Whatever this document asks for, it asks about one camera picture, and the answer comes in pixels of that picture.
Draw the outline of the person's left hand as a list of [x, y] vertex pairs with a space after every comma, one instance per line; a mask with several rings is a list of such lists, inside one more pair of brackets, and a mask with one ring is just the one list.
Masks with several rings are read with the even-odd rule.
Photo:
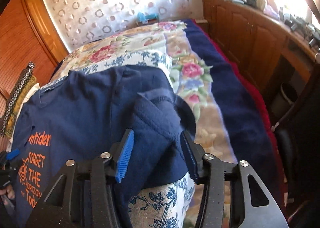
[[15, 199], [15, 192], [12, 185], [8, 185], [7, 187], [1, 189], [0, 195], [6, 195], [10, 200]]

